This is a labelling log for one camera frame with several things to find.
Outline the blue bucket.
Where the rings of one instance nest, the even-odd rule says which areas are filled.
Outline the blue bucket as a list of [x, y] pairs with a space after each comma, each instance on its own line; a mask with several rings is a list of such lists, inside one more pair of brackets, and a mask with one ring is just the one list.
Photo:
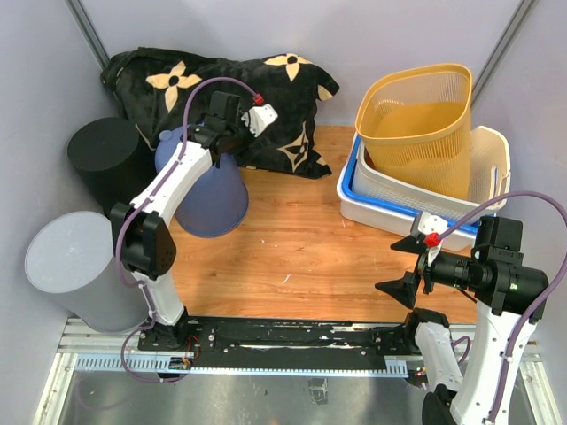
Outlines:
[[237, 227], [244, 218], [249, 194], [229, 149], [232, 136], [195, 128], [188, 142], [183, 129], [164, 130], [155, 154], [158, 183], [146, 208], [166, 223], [176, 219], [187, 232], [217, 237]]

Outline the yellow slatted basket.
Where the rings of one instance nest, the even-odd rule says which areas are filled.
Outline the yellow slatted basket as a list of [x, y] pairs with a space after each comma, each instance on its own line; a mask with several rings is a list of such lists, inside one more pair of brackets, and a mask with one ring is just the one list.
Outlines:
[[470, 185], [472, 73], [420, 66], [371, 85], [355, 129], [374, 168], [396, 180], [464, 199]]

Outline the black large bucket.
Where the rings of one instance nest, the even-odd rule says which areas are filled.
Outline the black large bucket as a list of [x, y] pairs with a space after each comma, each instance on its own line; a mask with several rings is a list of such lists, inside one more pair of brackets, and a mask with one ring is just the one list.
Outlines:
[[154, 153], [135, 124], [119, 117], [81, 127], [69, 140], [66, 153], [104, 215], [117, 203], [127, 205], [157, 175]]

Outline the grey bucket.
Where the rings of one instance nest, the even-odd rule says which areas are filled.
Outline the grey bucket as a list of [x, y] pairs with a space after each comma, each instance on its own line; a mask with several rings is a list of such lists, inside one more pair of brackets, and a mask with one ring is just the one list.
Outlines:
[[70, 212], [42, 228], [25, 271], [34, 287], [98, 332], [128, 331], [148, 318], [142, 292], [120, 278], [111, 223], [98, 212]]

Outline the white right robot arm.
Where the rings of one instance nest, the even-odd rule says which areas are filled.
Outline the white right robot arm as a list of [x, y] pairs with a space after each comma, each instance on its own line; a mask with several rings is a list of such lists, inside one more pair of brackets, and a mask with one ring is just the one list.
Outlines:
[[[520, 319], [548, 286], [548, 278], [524, 266], [518, 220], [483, 217], [469, 257], [441, 250], [439, 236], [447, 228], [439, 216], [419, 213], [409, 236], [391, 246], [416, 254], [414, 270], [376, 287], [410, 311], [401, 342], [408, 352], [421, 353], [431, 387], [423, 400], [422, 422], [506, 424], [520, 361], [543, 310], [529, 313], [525, 323]], [[429, 294], [435, 284], [474, 294], [477, 323], [467, 341], [465, 367], [455, 357], [447, 317], [416, 307], [417, 291]]]

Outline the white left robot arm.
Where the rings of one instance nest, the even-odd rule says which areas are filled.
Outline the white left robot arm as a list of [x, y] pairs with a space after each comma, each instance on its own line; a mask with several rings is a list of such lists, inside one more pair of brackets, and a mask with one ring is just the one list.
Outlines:
[[222, 236], [238, 226], [249, 206], [234, 151], [252, 141], [247, 113], [237, 95], [216, 91], [204, 117], [161, 137], [158, 174], [130, 203], [110, 212], [116, 268], [121, 283], [142, 291], [149, 324], [142, 346], [177, 351], [190, 339], [189, 315], [178, 297], [172, 267], [172, 220], [199, 237]]

